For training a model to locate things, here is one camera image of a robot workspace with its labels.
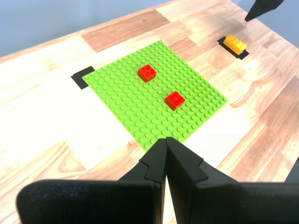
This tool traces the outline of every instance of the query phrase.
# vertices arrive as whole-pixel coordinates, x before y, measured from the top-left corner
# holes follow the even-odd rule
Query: green baseplate
[[[157,75],[145,83],[137,73],[147,64]],[[183,142],[227,102],[162,41],[83,79],[145,151],[167,136]],[[164,102],[174,91],[185,98],[176,111]]]

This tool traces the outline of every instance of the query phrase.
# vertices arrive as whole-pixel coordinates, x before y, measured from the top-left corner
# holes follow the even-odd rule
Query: yellow lego brick
[[[225,38],[223,43],[232,49],[237,55],[240,55],[247,48],[247,45],[242,43],[242,41],[239,41],[234,35],[230,35]]]

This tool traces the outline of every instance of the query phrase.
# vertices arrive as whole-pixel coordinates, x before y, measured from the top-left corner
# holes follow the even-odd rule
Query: black tape
[[[83,76],[91,73],[95,71],[94,68],[92,66],[83,69],[77,73],[75,73],[74,75],[71,76],[71,78],[75,81],[75,83],[80,87],[80,89],[84,89],[86,87],[88,87],[88,84],[83,80]]]

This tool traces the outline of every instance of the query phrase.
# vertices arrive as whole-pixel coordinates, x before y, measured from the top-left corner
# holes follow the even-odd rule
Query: black robot end effector
[[[245,21],[250,21],[271,10],[276,9],[284,0],[256,0],[253,7],[247,14]]]

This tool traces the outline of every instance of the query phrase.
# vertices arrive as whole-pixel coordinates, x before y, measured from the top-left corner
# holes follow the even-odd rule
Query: tabletop
[[[117,180],[138,162],[145,151],[71,76],[159,40],[228,99],[184,144],[238,181],[284,181],[299,156],[299,49],[245,16],[229,0],[173,0],[0,58],[0,223],[19,223],[33,181]],[[217,42],[231,34],[243,60]]]

